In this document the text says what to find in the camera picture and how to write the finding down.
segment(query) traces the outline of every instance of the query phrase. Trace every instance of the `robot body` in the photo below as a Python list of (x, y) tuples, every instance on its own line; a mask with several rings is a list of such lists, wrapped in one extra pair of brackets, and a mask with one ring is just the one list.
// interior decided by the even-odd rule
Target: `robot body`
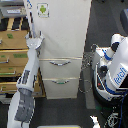
[(120, 99), (128, 89), (125, 83), (128, 74), (128, 38), (115, 34), (111, 47), (97, 48), (92, 69), (94, 70), (94, 90), (102, 101)]

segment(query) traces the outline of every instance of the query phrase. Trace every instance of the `white robot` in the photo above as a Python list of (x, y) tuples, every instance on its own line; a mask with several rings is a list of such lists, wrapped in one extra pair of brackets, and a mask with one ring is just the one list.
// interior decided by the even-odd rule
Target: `white robot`
[(32, 30), (26, 35), (28, 50), (28, 63), (22, 76), (17, 81), (17, 92), (14, 94), (8, 111), (7, 128), (29, 128), (30, 120), (34, 113), (34, 91), (35, 81), (39, 68), (39, 53), (44, 36), (40, 32), (36, 36), (32, 13), (30, 12)]
[[(128, 10), (121, 12), (120, 20), (128, 34)], [(111, 47), (96, 48), (92, 69), (94, 70), (94, 93), (105, 103), (118, 104), (128, 90), (128, 37), (114, 34)]]

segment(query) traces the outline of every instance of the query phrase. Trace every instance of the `drawer handle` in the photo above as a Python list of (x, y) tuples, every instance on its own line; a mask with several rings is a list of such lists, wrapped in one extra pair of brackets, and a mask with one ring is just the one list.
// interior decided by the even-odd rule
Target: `drawer handle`
[(9, 62), (9, 59), (7, 59), (7, 61), (0, 62), (0, 64), (4, 64), (4, 63), (8, 63), (8, 62)]
[(69, 80), (66, 80), (66, 81), (52, 81), (52, 82), (54, 82), (56, 84), (66, 84), (66, 83), (69, 82)]
[(55, 61), (50, 61), (49, 63), (54, 64), (54, 65), (57, 65), (57, 66), (64, 66), (64, 65), (66, 65), (66, 64), (71, 63), (71, 61), (67, 61), (67, 62), (64, 62), (64, 63), (62, 63), (62, 64), (57, 64)]
[(16, 92), (17, 90), (7, 90), (7, 91), (3, 91), (3, 89), (6, 88), (5, 86), (2, 86), (0, 89), (0, 92), (4, 92), (4, 93), (8, 93), (8, 92)]
[(0, 73), (0, 75), (15, 75), (16, 74), (16, 71), (14, 71), (14, 72), (8, 72), (8, 73)]

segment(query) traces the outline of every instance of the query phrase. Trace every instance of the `blue logo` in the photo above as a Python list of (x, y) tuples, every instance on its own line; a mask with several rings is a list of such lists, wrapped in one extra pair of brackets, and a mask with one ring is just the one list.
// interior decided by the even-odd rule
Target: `blue logo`
[(126, 74), (126, 70), (124, 68), (120, 68), (120, 72), (117, 74), (117, 77), (114, 78), (115, 82), (119, 85)]

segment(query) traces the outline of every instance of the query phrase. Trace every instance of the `gray floor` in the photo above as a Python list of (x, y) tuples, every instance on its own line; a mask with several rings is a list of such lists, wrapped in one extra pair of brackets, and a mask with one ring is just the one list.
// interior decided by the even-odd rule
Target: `gray floor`
[[(121, 3), (120, 0), (92, 0), (91, 15), (87, 32), (85, 52), (91, 51), (91, 45), (109, 46), (111, 36), (120, 33), (124, 36), (120, 24), (120, 12), (128, 7), (128, 1)], [(83, 128), (92, 128), (91, 115), (98, 117), (98, 121), (103, 128), (105, 119), (96, 109), (96, 100), (93, 97), (90, 84), (89, 67), (81, 73), (80, 88), (87, 93), (78, 92), (77, 99), (67, 100), (47, 100), (45, 98), (36, 99), (36, 109), (31, 121), (30, 128), (39, 125), (79, 125)], [(0, 103), (0, 128), (6, 128), (8, 105)]]

